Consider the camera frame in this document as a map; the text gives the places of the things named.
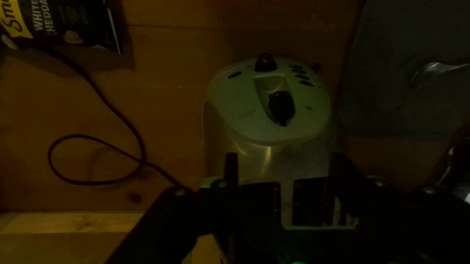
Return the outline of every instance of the black object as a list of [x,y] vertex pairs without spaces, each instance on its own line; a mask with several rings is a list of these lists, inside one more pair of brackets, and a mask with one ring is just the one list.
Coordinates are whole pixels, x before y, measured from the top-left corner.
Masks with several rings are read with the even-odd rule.
[[252,184],[239,186],[241,194],[245,199],[254,199],[267,213],[280,222],[280,183],[279,181],[261,181]]
[[329,177],[294,181],[294,225],[330,225],[333,221],[333,209],[335,193]]
[[179,262],[207,231],[236,264],[470,262],[470,206],[461,199],[438,187],[404,193],[366,178],[342,153],[332,155],[329,177],[342,206],[358,216],[357,228],[286,231],[219,180],[197,193],[164,191],[109,262]]
[[228,253],[233,255],[230,262],[311,262],[291,233],[225,180],[213,181],[198,193],[164,191],[107,262],[181,262],[197,235],[207,231],[207,222],[220,247],[233,250]]
[[233,71],[233,73],[230,73],[230,74],[228,76],[228,79],[236,77],[236,76],[239,76],[239,74],[241,74],[241,71]]
[[313,83],[311,83],[311,81],[307,81],[307,80],[299,80],[298,83],[307,84],[307,86],[313,86]]
[[254,64],[255,71],[272,71],[276,68],[277,68],[276,59],[273,58],[273,55],[267,52],[261,54]]
[[286,125],[295,114],[295,105],[291,92],[277,90],[269,95],[267,108],[270,118],[280,125]]
[[298,79],[304,79],[308,80],[308,77],[305,74],[295,74]]
[[298,74],[305,74],[305,73],[307,73],[307,71],[302,70],[302,68],[294,68],[294,71],[298,73]]

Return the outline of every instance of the power cord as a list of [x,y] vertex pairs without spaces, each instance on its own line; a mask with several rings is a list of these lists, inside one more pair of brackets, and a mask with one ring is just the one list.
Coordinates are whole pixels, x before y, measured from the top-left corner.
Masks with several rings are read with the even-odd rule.
[[[50,57],[54,57],[56,59],[59,59],[60,62],[63,62],[64,65],[67,65],[69,68],[72,68],[73,71],[76,71],[81,77],[84,77],[89,86],[92,87],[92,90],[97,93],[97,96],[101,99],[101,102],[113,112],[117,115],[119,120],[122,120],[122,123],[131,130],[131,133],[134,134],[134,137],[136,139],[138,143],[138,149],[139,149],[139,155],[135,156],[120,147],[117,147],[116,145],[111,145],[100,137],[91,136],[91,134],[85,134],[85,133],[70,133],[70,134],[64,134],[57,137],[47,150],[47,162],[50,165],[50,168],[53,169],[53,172],[63,181],[67,181],[70,184],[81,184],[81,186],[103,186],[103,184],[113,184],[113,183],[119,183],[119,181],[125,181],[129,180],[132,177],[135,177],[144,167],[150,167],[153,169],[156,169],[157,172],[160,172],[166,180],[169,180],[172,184],[175,184],[176,187],[185,187],[179,180],[176,180],[170,172],[167,172],[164,168],[161,168],[157,164],[148,162],[147,161],[147,149],[145,149],[145,143],[142,140],[142,136],[139,134],[139,131],[136,130],[136,127],[132,124],[132,121],[123,114],[120,112],[109,99],[107,96],[103,93],[103,90],[98,87],[98,84],[89,77],[89,74],[72,58],[63,55],[62,52],[53,49],[53,48],[45,48],[45,46],[40,46],[37,48],[41,52],[45,52]],[[129,172],[125,174],[122,177],[116,177],[116,178],[109,178],[109,180],[76,180],[72,177],[64,175],[63,172],[59,171],[59,168],[54,164],[53,155],[56,147],[67,140],[75,140],[75,139],[85,139],[85,140],[92,140],[101,145],[106,145],[107,147],[111,147],[116,152],[120,152],[122,155],[136,161],[136,167]]]

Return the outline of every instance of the wooden wall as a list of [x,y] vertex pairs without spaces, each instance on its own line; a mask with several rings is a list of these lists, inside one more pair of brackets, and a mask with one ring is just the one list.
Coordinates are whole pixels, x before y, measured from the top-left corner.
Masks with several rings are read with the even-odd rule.
[[[123,54],[62,48],[81,62],[135,123],[150,159],[189,186],[204,175],[201,112],[205,86],[222,65],[264,51],[320,65],[335,93],[361,0],[123,0],[113,1]],[[153,171],[106,187],[60,181],[48,145],[89,133],[131,152],[134,137],[91,87],[38,51],[0,49],[0,208],[142,209],[164,189]],[[94,143],[57,150],[72,175],[119,175],[131,161]]]

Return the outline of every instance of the black cable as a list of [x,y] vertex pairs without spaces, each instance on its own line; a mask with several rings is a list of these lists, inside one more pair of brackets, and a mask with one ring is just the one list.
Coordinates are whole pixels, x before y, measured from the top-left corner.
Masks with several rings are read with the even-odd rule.
[[[167,178],[172,184],[178,186],[178,187],[185,187],[179,180],[176,180],[170,172],[167,172],[166,169],[163,169],[160,165],[157,164],[151,164],[147,161],[147,149],[145,149],[145,143],[142,140],[142,136],[139,134],[139,131],[136,130],[136,127],[131,123],[131,120],[122,114],[109,99],[107,96],[101,92],[101,89],[98,87],[98,84],[88,76],[88,73],[73,59],[70,59],[69,57],[63,55],[62,52],[57,52],[56,49],[53,48],[37,48],[51,57],[54,57],[56,59],[62,61],[63,64],[66,64],[67,67],[70,67],[72,70],[75,70],[81,77],[84,77],[89,86],[92,87],[92,90],[98,95],[98,98],[101,99],[101,102],[113,112],[116,114],[122,123],[125,123],[125,125],[131,130],[131,133],[134,134],[134,137],[136,139],[136,143],[138,143],[138,147],[139,147],[139,156],[135,156],[100,137],[95,137],[95,136],[91,136],[91,134],[84,134],[84,133],[70,133],[70,134],[64,134],[64,136],[60,136],[59,139],[56,139],[50,146],[48,146],[48,150],[47,150],[47,162],[50,165],[50,168],[53,169],[53,172],[70,183],[70,184],[82,184],[82,186],[98,186],[98,184],[113,184],[113,183],[117,183],[117,181],[123,181],[123,180],[128,180],[134,175],[138,174],[139,169],[142,169],[144,167],[150,167],[153,169],[156,169],[157,172],[160,172],[164,178]],[[97,142],[97,143],[101,143],[101,145],[106,145],[111,149],[114,149],[116,152],[120,152],[122,155],[134,159],[134,161],[138,161],[138,165],[129,172],[129,174],[125,174],[122,177],[117,177],[117,178],[109,178],[109,180],[76,180],[76,178],[70,178],[67,175],[64,175],[63,172],[59,171],[59,168],[56,167],[54,161],[53,161],[53,153],[54,153],[54,149],[66,142],[66,140],[73,140],[73,139],[87,139],[87,140],[92,140],[92,142]]]

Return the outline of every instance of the knob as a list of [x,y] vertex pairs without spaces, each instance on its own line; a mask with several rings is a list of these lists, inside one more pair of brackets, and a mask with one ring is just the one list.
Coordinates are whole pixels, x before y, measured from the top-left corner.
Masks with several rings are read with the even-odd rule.
[[273,55],[267,52],[261,54],[254,64],[255,71],[272,71],[276,68],[277,68],[276,59],[273,58]]

